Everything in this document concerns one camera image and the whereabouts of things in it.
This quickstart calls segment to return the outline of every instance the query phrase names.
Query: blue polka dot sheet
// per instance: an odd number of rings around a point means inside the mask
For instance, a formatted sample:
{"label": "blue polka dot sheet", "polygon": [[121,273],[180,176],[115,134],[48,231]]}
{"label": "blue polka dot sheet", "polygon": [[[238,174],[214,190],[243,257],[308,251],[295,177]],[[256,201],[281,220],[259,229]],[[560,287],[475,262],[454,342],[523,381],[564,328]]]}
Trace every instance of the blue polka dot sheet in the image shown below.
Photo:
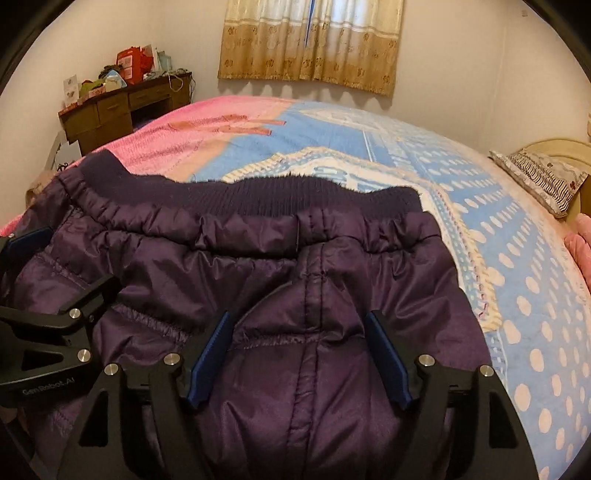
{"label": "blue polka dot sheet", "polygon": [[492,160],[395,119],[293,102],[273,125],[267,135],[229,137],[191,179],[305,174],[360,192],[417,189],[453,254],[540,479],[559,479],[591,428],[591,297],[558,222]]}

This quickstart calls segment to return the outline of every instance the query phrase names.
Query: purple jacket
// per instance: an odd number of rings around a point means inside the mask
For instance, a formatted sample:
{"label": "purple jacket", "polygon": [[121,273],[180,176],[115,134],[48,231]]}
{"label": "purple jacket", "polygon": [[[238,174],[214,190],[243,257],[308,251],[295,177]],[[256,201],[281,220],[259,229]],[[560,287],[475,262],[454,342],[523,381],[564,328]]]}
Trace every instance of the purple jacket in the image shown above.
{"label": "purple jacket", "polygon": [[[18,230],[47,225],[53,240],[10,305],[55,313],[115,274],[123,290],[93,333],[103,364],[149,365],[217,312],[239,313],[194,420],[217,478],[379,477],[403,420],[364,340],[373,309],[445,365],[490,362],[439,227],[411,189],[362,194],[305,177],[178,184],[133,176],[104,151],[59,175]],[[52,469],[81,402],[27,411]]]}

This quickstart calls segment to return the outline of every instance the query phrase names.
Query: pillow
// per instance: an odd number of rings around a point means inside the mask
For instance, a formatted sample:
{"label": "pillow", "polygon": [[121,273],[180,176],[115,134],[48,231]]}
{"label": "pillow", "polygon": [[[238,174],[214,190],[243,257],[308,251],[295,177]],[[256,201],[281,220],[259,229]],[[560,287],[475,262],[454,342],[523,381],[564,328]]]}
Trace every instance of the pillow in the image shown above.
{"label": "pillow", "polygon": [[587,173],[556,158],[521,150],[491,158],[556,218],[566,217]]}

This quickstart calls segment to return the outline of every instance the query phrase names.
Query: beige curtain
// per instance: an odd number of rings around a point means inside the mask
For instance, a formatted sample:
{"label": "beige curtain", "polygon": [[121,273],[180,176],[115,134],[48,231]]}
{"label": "beige curtain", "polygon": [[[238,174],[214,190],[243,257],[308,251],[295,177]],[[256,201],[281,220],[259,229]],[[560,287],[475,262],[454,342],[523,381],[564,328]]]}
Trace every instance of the beige curtain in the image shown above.
{"label": "beige curtain", "polygon": [[317,0],[302,80],[392,96],[404,0]]}
{"label": "beige curtain", "polygon": [[392,96],[404,0],[229,0],[218,77],[320,80]]}
{"label": "beige curtain", "polygon": [[229,0],[218,78],[299,80],[310,2]]}

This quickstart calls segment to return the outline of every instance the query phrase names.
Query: blue gripper pad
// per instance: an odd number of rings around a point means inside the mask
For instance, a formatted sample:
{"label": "blue gripper pad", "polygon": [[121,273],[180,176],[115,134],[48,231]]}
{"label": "blue gripper pad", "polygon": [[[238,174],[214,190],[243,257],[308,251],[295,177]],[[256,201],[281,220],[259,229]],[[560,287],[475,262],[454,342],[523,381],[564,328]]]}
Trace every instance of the blue gripper pad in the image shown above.
{"label": "blue gripper pad", "polygon": [[232,343],[233,332],[234,322],[231,321],[230,314],[226,312],[191,370],[191,387],[187,400],[193,408],[197,408],[201,402],[209,398],[213,382],[223,365],[230,343]]}
{"label": "blue gripper pad", "polygon": [[2,261],[15,264],[30,259],[38,250],[45,248],[51,242],[53,230],[49,227],[33,230],[9,241],[2,252]]}
{"label": "blue gripper pad", "polygon": [[364,323],[365,340],[382,378],[386,395],[390,402],[405,410],[416,398],[416,395],[411,392],[407,367],[394,349],[374,312],[365,317]]}

